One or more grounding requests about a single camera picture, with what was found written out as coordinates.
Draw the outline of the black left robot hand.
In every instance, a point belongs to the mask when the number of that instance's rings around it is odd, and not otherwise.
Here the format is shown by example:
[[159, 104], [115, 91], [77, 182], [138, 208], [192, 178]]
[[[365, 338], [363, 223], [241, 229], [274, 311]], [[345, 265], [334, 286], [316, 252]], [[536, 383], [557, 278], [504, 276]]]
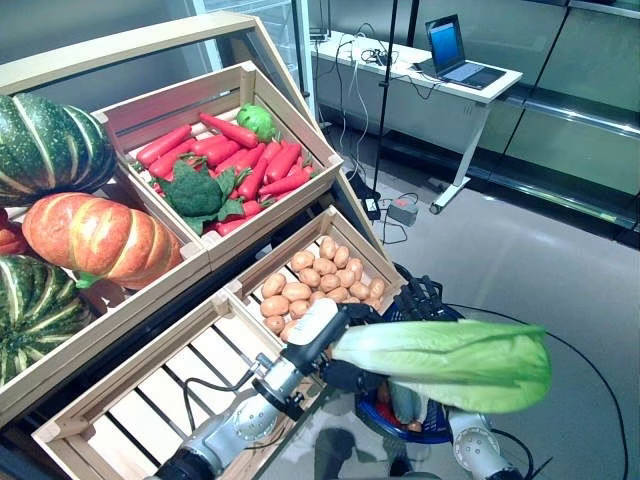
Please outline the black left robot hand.
[[382, 316], [367, 304], [337, 304], [329, 298], [321, 298], [293, 327], [281, 355], [303, 374], [317, 372], [334, 388], [366, 394], [377, 390], [387, 376], [366, 371], [349, 361], [323, 360], [322, 355], [348, 327], [382, 322]]

